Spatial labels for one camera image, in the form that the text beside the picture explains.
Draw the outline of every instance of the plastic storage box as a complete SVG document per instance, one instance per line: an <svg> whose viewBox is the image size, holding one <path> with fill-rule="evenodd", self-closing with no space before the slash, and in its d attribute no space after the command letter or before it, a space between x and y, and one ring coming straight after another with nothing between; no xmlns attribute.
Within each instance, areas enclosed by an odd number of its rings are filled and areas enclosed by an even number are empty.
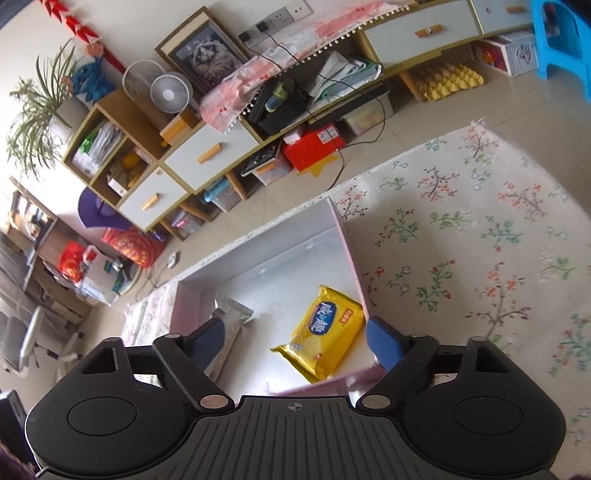
<svg viewBox="0 0 591 480"><path fill-rule="evenodd" d="M292 167L289 160L280 152L276 159L261 165L256 170L253 170L252 173L263 185L270 185L291 172Z"/></svg>
<svg viewBox="0 0 591 480"><path fill-rule="evenodd" d="M350 126L355 135L361 135L375 125L383 122L384 113L386 114L386 118L393 116L394 110L390 103L390 99L388 98L388 94L389 91L383 93L374 100L370 100L365 105L357 107L352 112L344 115L342 120Z"/></svg>
<svg viewBox="0 0 591 480"><path fill-rule="evenodd" d="M250 156L241 175L246 177L252 173L263 185L270 185L287 175L291 169L290 161L281 152L281 141L279 140Z"/></svg>
<svg viewBox="0 0 591 480"><path fill-rule="evenodd" d="M204 221L183 209L179 210L174 221L172 221L172 226L179 229L181 235L187 238L192 233L195 233L204 224Z"/></svg>
<svg viewBox="0 0 591 480"><path fill-rule="evenodd" d="M226 178L221 179L212 187L206 189L203 198L208 203L215 203L226 213L240 202L240 195L238 195L238 192L234 190L232 185L230 185L230 181Z"/></svg>

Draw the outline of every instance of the white wall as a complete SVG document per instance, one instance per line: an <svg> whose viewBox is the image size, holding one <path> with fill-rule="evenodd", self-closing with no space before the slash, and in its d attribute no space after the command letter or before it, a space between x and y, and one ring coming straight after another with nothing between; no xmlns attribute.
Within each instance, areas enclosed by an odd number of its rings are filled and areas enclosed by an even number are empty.
<svg viewBox="0 0 591 480"><path fill-rule="evenodd" d="M19 77L36 78L35 60L38 55L41 60L54 57L60 46L70 38L69 30L55 18L50 19L39 2L25 7L0 30L0 166L7 164L4 139L20 111L19 104L13 102L8 93L16 87ZM8 176L13 174L19 178L18 171L13 165L7 165L2 171L5 174L0 180L0 189L12 190ZM68 169L57 165L55 169L44 171L39 181L22 178L21 183L88 241L107 250L105 253L115 253L101 243L103 229L86 229L80 222L77 204L84 184Z"/></svg>
<svg viewBox="0 0 591 480"><path fill-rule="evenodd" d="M147 57L154 47L203 5L235 37L290 0L62 0L102 35L103 42L124 65ZM306 0L314 15L283 29L279 38L336 7L370 0Z"/></svg>

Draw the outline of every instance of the open cardboard box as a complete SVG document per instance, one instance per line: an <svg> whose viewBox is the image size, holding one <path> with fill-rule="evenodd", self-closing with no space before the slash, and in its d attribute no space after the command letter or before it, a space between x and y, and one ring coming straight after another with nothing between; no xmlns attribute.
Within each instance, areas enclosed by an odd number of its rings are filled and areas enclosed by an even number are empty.
<svg viewBox="0 0 591 480"><path fill-rule="evenodd" d="M235 401L242 395L277 394L351 394L354 400L385 373L367 346L365 328L324 382L308 383L286 359L270 351L289 343L320 284L360 302L368 316L346 230L329 199L279 217L191 267L175 281L173 305L167 309L170 317L163 319L170 332L187 335L207 321L216 293L254 311L216 381Z"/></svg>

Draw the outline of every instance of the circular pad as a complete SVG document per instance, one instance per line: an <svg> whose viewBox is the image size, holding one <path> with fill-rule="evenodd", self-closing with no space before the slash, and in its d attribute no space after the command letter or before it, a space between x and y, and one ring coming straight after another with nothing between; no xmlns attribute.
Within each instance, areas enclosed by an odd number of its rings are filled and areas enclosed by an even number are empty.
<svg viewBox="0 0 591 480"><path fill-rule="evenodd" d="M523 421L515 404L496 397L468 398L456 405L453 414L462 427L480 435L503 435Z"/></svg>
<svg viewBox="0 0 591 480"><path fill-rule="evenodd" d="M137 415L134 405L121 398L91 398L70 410L68 423L84 435L113 435L129 427Z"/></svg>

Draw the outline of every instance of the yellow egg tray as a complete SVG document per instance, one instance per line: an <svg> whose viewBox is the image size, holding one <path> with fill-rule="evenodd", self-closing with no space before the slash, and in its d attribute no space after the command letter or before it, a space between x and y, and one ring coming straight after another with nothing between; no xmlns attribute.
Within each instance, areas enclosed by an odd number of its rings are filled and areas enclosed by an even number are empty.
<svg viewBox="0 0 591 480"><path fill-rule="evenodd" d="M469 90L484 85L484 78L472 69L459 63L445 62L438 67L423 70L413 77L427 100L439 100L460 90Z"/></svg>

